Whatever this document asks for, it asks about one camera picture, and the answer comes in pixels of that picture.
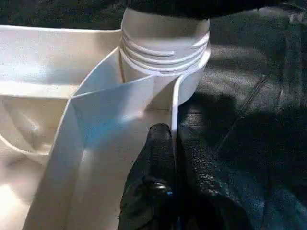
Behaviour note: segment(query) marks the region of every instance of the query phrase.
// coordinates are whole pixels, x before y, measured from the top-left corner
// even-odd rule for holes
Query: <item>gloved hand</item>
[[[168,230],[177,219],[175,160],[169,127],[150,128],[120,203],[118,230]]]

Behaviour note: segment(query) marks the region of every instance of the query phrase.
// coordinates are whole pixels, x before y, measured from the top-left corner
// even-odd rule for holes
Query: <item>black leather surface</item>
[[[307,229],[305,12],[245,12],[210,28],[212,57],[179,108],[194,209],[215,213],[222,229]]]

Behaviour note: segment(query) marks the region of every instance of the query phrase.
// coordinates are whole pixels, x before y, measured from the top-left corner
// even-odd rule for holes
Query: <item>white plastic panel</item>
[[[25,156],[0,159],[0,229],[21,230],[44,166]]]
[[[87,75],[74,96],[113,88],[122,83],[117,47]]]
[[[147,77],[112,89],[74,96],[71,102],[78,120],[82,121],[82,132],[91,135],[95,131],[91,129],[99,128],[100,124],[128,119],[144,111],[153,93],[154,78]]]
[[[149,128],[168,120],[168,111],[151,110],[96,130],[83,152],[66,229],[117,228],[129,170],[145,144]]]
[[[0,25],[0,95],[69,98],[120,36]]]
[[[84,137],[69,103],[24,230],[64,229],[82,158]]]
[[[65,99],[0,96],[0,140],[29,157],[48,155],[66,103]]]

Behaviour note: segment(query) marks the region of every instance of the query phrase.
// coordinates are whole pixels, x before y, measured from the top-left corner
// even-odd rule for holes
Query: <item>white plastic part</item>
[[[185,64],[186,62],[190,61],[191,59],[194,59],[197,55],[199,55],[202,51],[204,51],[204,49],[206,48],[206,45],[200,47],[199,49],[197,49],[194,53],[192,53],[191,55],[187,55],[183,58],[179,58],[179,59],[156,59],[156,57],[146,57],[140,53],[137,53],[133,50],[131,50],[130,48],[128,48],[127,46],[124,47],[126,53],[140,61],[140,62],[145,62],[145,63],[150,63],[150,64],[157,64],[157,65],[171,65],[171,64],[178,64],[178,63],[181,63],[181,64]]]
[[[119,31],[7,26],[0,27],[1,30],[5,39],[0,43],[7,43],[11,38],[15,44],[11,45],[11,54],[7,49],[0,53],[0,59],[5,63],[1,83],[18,84],[20,88],[30,84],[32,89],[39,90],[12,90],[8,93],[0,87],[0,113],[5,117],[2,122],[6,122],[0,126],[0,150],[8,150],[6,159],[9,162],[17,159],[22,163],[31,158],[44,164],[49,159],[33,202],[33,196],[22,206],[15,202],[15,198],[8,199],[8,206],[18,210],[18,215],[5,222],[8,223],[5,230],[20,229],[31,202],[24,230],[116,229],[123,186],[150,126],[169,124],[175,137],[177,126],[171,121],[178,102],[173,101],[172,95],[178,88],[174,89],[174,84],[180,75],[189,75],[186,90],[180,92],[183,99],[179,103],[182,103],[193,94],[210,56],[210,47],[206,47],[201,58],[186,70],[161,73],[135,65],[124,53],[122,56],[122,50],[117,47]],[[15,47],[20,42],[17,34],[29,38],[30,49]],[[87,40],[91,44],[89,50],[84,45]],[[77,51],[70,46],[67,50],[65,44],[69,41],[73,41]],[[68,52],[67,57],[61,59],[58,49]],[[48,67],[52,70],[50,74],[48,71],[38,72],[36,77],[27,75],[23,78],[21,72],[10,67],[11,63],[23,67],[34,63],[34,66],[48,69],[44,61],[49,53],[52,59],[59,61]],[[4,60],[4,55],[11,63]],[[32,63],[22,63],[24,57]],[[12,82],[9,82],[10,75],[14,76]],[[42,151],[37,146],[48,148]],[[33,164],[39,166],[36,177],[31,173],[26,174],[26,178],[18,175],[25,183],[33,181],[31,194],[35,193],[43,172],[42,165]],[[6,172],[8,168],[4,164],[0,169]]]
[[[199,59],[201,58],[201,56],[203,55],[204,50],[202,50],[202,52],[200,52],[196,57],[194,57],[192,60],[188,60],[188,61],[183,61],[184,63],[178,63],[178,64],[166,64],[163,63],[162,65],[158,65],[158,64],[149,64],[149,63],[144,63],[141,61],[138,61],[132,57],[130,57],[130,60],[132,62],[134,62],[134,64],[144,68],[144,69],[148,69],[151,71],[157,71],[157,72],[161,72],[161,73],[166,73],[166,72],[179,72],[179,71],[184,71],[187,68],[189,68],[190,66],[192,66],[193,64],[195,64],[196,62],[199,61]]]
[[[178,44],[179,47],[177,47],[177,49],[173,49],[173,51],[149,51],[147,48],[134,44],[131,40],[129,40],[127,36],[125,36],[124,33],[122,34],[122,44],[125,49],[133,51],[134,53],[138,54],[138,56],[142,59],[148,58],[148,60],[155,60],[156,64],[159,64],[157,61],[176,61],[177,63],[179,63],[186,61],[187,58],[191,58],[197,55],[197,49],[206,46],[206,44],[208,43],[208,37],[209,32],[206,33],[205,37],[201,38],[200,41],[196,42],[191,47],[180,47],[180,44]]]
[[[209,20],[153,15],[128,8],[121,28],[128,40],[139,47],[160,52],[182,50],[185,56],[193,53],[191,48],[207,35]]]
[[[4,159],[6,148],[1,144],[0,148],[0,229],[21,230],[44,166],[25,156]]]

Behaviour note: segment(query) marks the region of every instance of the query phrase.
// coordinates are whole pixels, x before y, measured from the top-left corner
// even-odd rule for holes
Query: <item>black sleeve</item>
[[[142,12],[175,17],[207,19],[244,10],[276,5],[285,0],[126,0]]]

